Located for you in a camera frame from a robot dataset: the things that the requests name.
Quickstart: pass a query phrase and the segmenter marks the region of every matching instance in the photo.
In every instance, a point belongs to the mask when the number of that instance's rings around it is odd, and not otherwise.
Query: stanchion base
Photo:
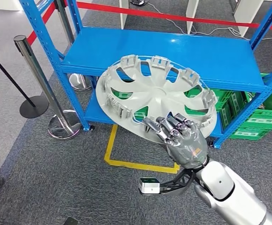
[[[48,124],[48,133],[51,136],[60,140],[67,140],[73,138],[82,129],[82,124],[79,122],[79,119],[74,110],[64,110],[65,118],[71,126],[73,133],[68,133],[64,129],[62,124],[60,122],[59,118],[57,115],[53,116]]]
[[[19,113],[24,118],[33,119],[44,114],[48,108],[48,101],[45,96],[33,96],[30,98],[36,107],[31,106],[27,100],[23,102]]]
[[[70,85],[77,91],[85,91],[85,90],[91,90],[92,89],[91,85],[90,84],[90,82],[87,82],[85,79],[85,87],[84,86],[83,82],[82,81],[82,77],[82,75],[80,74],[71,74],[70,76],[70,83]]]

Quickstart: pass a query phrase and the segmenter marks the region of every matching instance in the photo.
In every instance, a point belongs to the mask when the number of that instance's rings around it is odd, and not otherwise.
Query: cable
[[[155,7],[154,5],[153,5],[152,3],[150,3],[150,2],[147,2],[147,3],[149,4],[149,5],[150,5],[150,6],[153,6],[156,11],[157,11],[157,12],[159,12],[159,13],[160,13],[160,14],[163,14],[163,13],[160,12],[159,9],[156,8],[156,7]],[[181,27],[178,26],[175,22],[174,22],[174,21],[172,21],[172,20],[169,20],[169,19],[166,19],[166,20],[173,23],[175,26],[176,26],[177,28],[180,29],[182,34],[187,34],[187,33],[184,32]],[[237,31],[237,30],[236,30],[236,29],[234,29],[234,28],[232,28],[232,27],[227,27],[227,28],[216,28],[216,29],[214,29],[214,30],[212,30],[212,32],[210,32],[210,33],[208,33],[208,34],[202,33],[202,32],[197,32],[193,25],[191,27],[191,29],[193,29],[193,28],[194,29],[194,32],[190,31],[190,32],[192,32],[192,33],[190,34],[190,35],[202,34],[202,35],[208,36],[208,35],[211,35],[211,34],[212,34],[213,32],[215,32],[215,31],[216,31],[216,30],[228,30],[228,31],[231,32],[233,35],[234,35],[234,36],[236,36],[236,37],[242,38],[242,39],[245,39],[245,40],[249,40],[249,39],[245,38],[245,37],[242,37],[241,34],[240,34],[239,31]],[[272,39],[272,37],[267,37],[267,38],[264,38],[264,39],[262,39],[262,40],[269,40],[269,39]]]
[[[147,2],[147,4],[149,4],[149,5],[150,5],[150,6],[153,6],[156,11],[157,11],[157,12],[159,12],[159,13],[160,13],[160,14],[163,14],[163,13],[159,11],[157,8],[156,8],[154,5],[153,5],[153,4],[150,3],[150,2]],[[172,20],[169,20],[169,19],[166,19],[166,20],[167,20],[167,21],[169,21],[169,22],[171,22],[171,23],[173,23],[175,26],[179,28],[179,29],[181,31],[182,34],[186,34],[186,33],[184,33],[181,27],[178,26],[175,22],[174,22],[174,21],[172,21]]]

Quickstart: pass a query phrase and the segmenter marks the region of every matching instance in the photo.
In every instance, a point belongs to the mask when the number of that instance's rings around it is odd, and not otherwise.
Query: blue metal shelf
[[[98,104],[97,95],[95,91],[93,91],[86,111],[85,112],[85,119],[87,121],[92,122],[100,122],[100,123],[109,123],[109,124],[115,124],[112,119],[109,118],[106,115]],[[219,113],[218,113],[218,121],[217,124],[213,130],[213,132],[210,135],[212,137],[221,137],[221,121]]]
[[[253,92],[266,88],[249,41],[223,37],[83,27],[61,69],[100,76],[130,54],[166,57],[199,73],[212,88]]]
[[[42,4],[37,8],[34,0],[20,0],[84,130],[89,130],[88,121],[113,122],[101,109],[95,92],[92,93],[85,112],[70,86],[67,73],[88,75],[95,88],[96,79],[93,76],[101,76],[113,63],[130,54],[166,57],[193,69],[211,88],[258,92],[224,130],[222,130],[218,116],[218,123],[212,133],[212,136],[217,137],[215,141],[215,148],[220,148],[224,141],[272,94],[272,73],[262,80],[253,53],[272,25],[272,6],[253,37],[250,41],[246,41],[224,37],[82,27],[76,0],[67,0],[77,37],[62,61],[60,60],[60,55],[62,54],[54,46],[40,14],[51,1],[42,0]]]

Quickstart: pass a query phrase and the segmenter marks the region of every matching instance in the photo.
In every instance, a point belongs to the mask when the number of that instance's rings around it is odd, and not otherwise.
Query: robotic hand
[[[181,195],[193,181],[196,193],[232,225],[272,225],[272,214],[255,195],[254,189],[230,167],[210,159],[199,128],[177,114],[144,121],[166,146],[168,153],[184,169],[174,180],[160,184],[155,178],[141,178],[143,195]]]

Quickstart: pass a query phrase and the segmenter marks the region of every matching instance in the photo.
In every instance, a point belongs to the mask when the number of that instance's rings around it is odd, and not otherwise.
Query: black stanchion
[[[0,69],[6,75],[13,85],[20,92],[26,100],[23,102],[19,109],[20,115],[25,118],[31,119],[44,114],[48,108],[48,101],[45,96],[33,96],[29,98],[17,83],[16,83],[9,73],[8,73],[2,64]]]

